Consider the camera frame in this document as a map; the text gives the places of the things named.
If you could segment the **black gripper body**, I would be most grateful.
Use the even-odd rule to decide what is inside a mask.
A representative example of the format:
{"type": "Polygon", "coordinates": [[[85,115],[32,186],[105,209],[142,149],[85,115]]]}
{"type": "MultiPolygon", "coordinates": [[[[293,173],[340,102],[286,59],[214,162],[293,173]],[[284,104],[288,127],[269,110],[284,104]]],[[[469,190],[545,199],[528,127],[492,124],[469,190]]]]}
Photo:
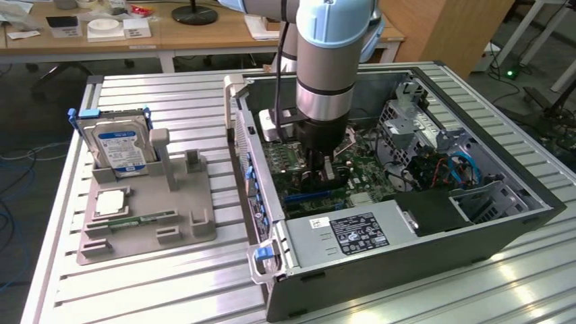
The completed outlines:
{"type": "Polygon", "coordinates": [[[317,121],[306,119],[296,123],[296,139],[301,143],[304,156],[332,156],[345,137],[348,121],[336,119],[317,121]]]}

